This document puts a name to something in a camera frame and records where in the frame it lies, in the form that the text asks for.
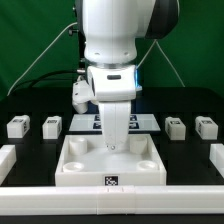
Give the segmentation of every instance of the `black table surface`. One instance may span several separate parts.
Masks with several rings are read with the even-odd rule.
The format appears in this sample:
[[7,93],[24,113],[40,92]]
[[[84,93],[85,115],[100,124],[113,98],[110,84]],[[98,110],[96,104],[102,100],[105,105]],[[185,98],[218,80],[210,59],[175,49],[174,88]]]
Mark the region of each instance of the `black table surface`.
[[[15,144],[17,162],[2,187],[54,186],[54,173],[63,140],[75,113],[70,88],[32,88],[16,91],[0,102],[0,147]],[[89,105],[88,113],[98,113]],[[153,113],[161,128],[151,133],[167,170],[167,185],[224,185],[209,161],[210,145],[224,142],[224,99],[204,88],[145,88],[132,102],[132,113]],[[8,139],[6,125],[14,116],[29,115],[31,129],[23,139]],[[49,116],[61,116],[58,140],[43,140],[42,124]],[[165,118],[179,117],[187,127],[185,141],[170,141]],[[195,131],[197,116],[211,117],[219,125],[218,139],[204,141]],[[0,217],[1,223],[221,223],[223,215],[108,215]]]

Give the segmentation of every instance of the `blue light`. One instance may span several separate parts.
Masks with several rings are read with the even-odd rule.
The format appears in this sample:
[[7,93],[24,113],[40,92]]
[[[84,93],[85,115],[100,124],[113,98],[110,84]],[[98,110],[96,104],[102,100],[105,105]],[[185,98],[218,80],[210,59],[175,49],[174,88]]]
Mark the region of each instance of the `blue light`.
[[136,69],[135,70],[135,87],[138,87],[139,84],[138,84],[138,70]]

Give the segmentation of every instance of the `green backdrop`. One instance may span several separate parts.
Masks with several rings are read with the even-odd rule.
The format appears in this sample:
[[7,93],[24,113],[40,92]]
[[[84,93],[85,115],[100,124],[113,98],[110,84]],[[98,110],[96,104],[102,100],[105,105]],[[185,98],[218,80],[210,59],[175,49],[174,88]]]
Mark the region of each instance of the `green backdrop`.
[[[73,4],[74,0],[0,0],[0,99],[51,41],[75,21]],[[206,87],[224,96],[224,1],[180,0],[180,9],[178,26],[160,40],[160,45],[187,87]],[[136,41],[138,61],[151,43]],[[66,33],[22,81],[77,66],[77,37]],[[157,47],[141,67],[140,79],[145,87],[180,86]],[[51,85],[71,83],[41,83]]]

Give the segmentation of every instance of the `cable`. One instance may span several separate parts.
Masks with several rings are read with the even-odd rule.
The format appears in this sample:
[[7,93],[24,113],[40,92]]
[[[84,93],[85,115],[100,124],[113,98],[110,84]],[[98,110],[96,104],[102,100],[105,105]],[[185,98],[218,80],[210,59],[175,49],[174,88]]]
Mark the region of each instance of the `cable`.
[[173,69],[174,73],[176,74],[177,78],[179,79],[181,85],[183,87],[186,87],[183,80],[181,79],[180,75],[178,74],[177,70],[175,69],[175,67],[173,66],[173,64],[171,63],[171,61],[169,60],[169,58],[166,56],[166,54],[164,53],[164,51],[162,50],[162,48],[160,47],[159,43],[156,42],[157,47],[159,48],[160,52],[162,53],[162,55],[165,57],[165,59],[167,60],[167,62],[169,63],[170,67]]
[[40,60],[40,58],[54,45],[54,43],[61,37],[61,35],[71,26],[77,25],[77,23],[72,23],[70,25],[68,25],[66,28],[64,28],[61,33],[51,42],[51,44],[40,54],[39,57],[37,57],[37,59],[28,67],[28,69],[13,83],[13,85],[11,86],[11,88],[8,91],[7,96],[10,95],[12,89],[14,88],[14,86],[30,71],[30,69]]
[[152,45],[150,46],[149,50],[146,52],[145,56],[142,58],[142,60],[140,61],[140,63],[136,66],[136,69],[138,69],[143,64],[143,62],[145,61],[145,59],[148,57],[148,54],[153,49],[155,43],[157,43],[157,40],[154,40],[153,41]]
[[32,88],[34,85],[36,85],[36,83],[38,83],[39,81],[49,77],[49,76],[53,76],[53,75],[59,75],[59,74],[74,74],[74,73],[77,73],[76,71],[74,70],[61,70],[61,71],[55,71],[55,72],[49,72],[45,75],[42,75],[41,77],[35,79],[29,86],[28,88]]
[[[73,79],[69,79],[69,78],[57,78],[57,79],[42,79],[42,80],[39,80],[39,82],[43,82],[43,81],[72,81]],[[30,83],[30,82],[33,82],[33,81],[36,81],[36,79],[31,79],[31,80],[28,80],[28,81],[24,81],[24,82],[21,82],[17,85],[14,86],[14,88],[12,89],[12,93],[20,86],[24,85],[24,84],[27,84],[27,83]]]

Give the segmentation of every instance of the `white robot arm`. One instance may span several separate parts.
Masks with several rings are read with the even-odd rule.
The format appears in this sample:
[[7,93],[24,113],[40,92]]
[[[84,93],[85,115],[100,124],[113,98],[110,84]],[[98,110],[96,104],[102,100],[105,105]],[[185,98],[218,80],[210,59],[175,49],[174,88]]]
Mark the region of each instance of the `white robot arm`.
[[109,149],[126,142],[131,100],[136,97],[135,38],[160,39],[178,21],[178,0],[76,0],[78,25],[86,38],[87,80],[74,84],[73,106],[99,106]]

